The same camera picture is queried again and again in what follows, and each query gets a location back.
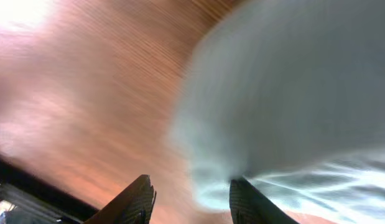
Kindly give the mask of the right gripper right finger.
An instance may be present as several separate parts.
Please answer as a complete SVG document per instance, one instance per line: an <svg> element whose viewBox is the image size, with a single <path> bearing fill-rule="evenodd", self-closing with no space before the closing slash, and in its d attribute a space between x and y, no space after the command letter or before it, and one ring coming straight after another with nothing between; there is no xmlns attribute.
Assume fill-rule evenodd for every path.
<svg viewBox="0 0 385 224"><path fill-rule="evenodd" d="M246 179L230 182L229 202L234 224L298 224Z"/></svg>

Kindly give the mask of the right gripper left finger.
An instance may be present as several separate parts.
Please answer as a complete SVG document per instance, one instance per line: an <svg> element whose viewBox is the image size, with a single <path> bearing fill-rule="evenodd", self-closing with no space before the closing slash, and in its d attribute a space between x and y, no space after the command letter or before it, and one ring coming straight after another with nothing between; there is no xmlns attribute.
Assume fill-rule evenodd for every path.
<svg viewBox="0 0 385 224"><path fill-rule="evenodd" d="M156 196L149 175L140 175L83 224L149 224Z"/></svg>

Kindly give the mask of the light teal t-shirt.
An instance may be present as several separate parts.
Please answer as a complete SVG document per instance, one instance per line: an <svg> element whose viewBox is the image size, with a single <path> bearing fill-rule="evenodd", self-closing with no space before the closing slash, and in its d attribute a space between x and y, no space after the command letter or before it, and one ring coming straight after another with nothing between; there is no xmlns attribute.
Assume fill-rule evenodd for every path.
<svg viewBox="0 0 385 224"><path fill-rule="evenodd" d="M199 43L170 131L198 206L385 223L385 0L248 1Z"/></svg>

